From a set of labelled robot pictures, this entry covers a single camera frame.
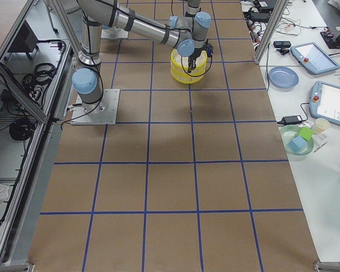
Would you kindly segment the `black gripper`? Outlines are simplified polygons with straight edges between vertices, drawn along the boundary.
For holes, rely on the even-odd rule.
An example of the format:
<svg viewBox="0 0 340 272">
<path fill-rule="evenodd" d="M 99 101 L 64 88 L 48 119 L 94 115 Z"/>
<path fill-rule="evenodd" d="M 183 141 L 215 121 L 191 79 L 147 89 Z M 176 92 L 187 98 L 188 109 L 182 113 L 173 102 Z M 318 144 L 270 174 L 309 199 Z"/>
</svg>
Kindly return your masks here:
<svg viewBox="0 0 340 272">
<path fill-rule="evenodd" d="M 196 68 L 196 59 L 202 54 L 203 51 L 203 48 L 195 48 L 194 52 L 189 56 L 187 70 L 188 74 L 191 74 L 192 71 Z"/>
</svg>

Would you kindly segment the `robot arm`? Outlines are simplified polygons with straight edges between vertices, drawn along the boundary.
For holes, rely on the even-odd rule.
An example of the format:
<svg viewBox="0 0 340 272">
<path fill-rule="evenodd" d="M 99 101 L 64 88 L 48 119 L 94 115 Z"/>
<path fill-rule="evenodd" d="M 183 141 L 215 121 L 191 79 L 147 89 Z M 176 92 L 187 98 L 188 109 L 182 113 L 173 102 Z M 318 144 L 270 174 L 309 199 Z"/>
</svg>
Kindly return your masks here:
<svg viewBox="0 0 340 272">
<path fill-rule="evenodd" d="M 188 58 L 188 70 L 196 68 L 196 59 L 203 51 L 212 52 L 207 42 L 211 24 L 208 13 L 199 9 L 199 1 L 189 1 L 184 17 L 172 16 L 168 24 L 146 18 L 117 1 L 78 1 L 82 11 L 82 44 L 78 58 L 82 67 L 72 76 L 72 84 L 85 112 L 99 112 L 104 88 L 100 79 L 100 40 L 103 26 L 117 27 L 175 48 Z"/>
<path fill-rule="evenodd" d="M 195 15 L 200 11 L 200 0 L 187 0 L 187 7 L 185 11 L 186 17 L 195 17 Z"/>
</svg>

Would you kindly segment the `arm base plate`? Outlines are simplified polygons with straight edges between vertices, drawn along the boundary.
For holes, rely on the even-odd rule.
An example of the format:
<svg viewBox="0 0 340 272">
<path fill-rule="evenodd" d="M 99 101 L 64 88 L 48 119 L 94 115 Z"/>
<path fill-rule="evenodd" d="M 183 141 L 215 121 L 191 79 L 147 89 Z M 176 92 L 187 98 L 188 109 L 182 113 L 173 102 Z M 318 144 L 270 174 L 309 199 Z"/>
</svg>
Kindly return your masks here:
<svg viewBox="0 0 340 272">
<path fill-rule="evenodd" d="M 82 104 L 79 95 L 76 103 L 80 106 L 73 110 L 72 125 L 115 125 L 117 119 L 120 89 L 105 89 L 102 101 L 99 105 Z"/>
</svg>

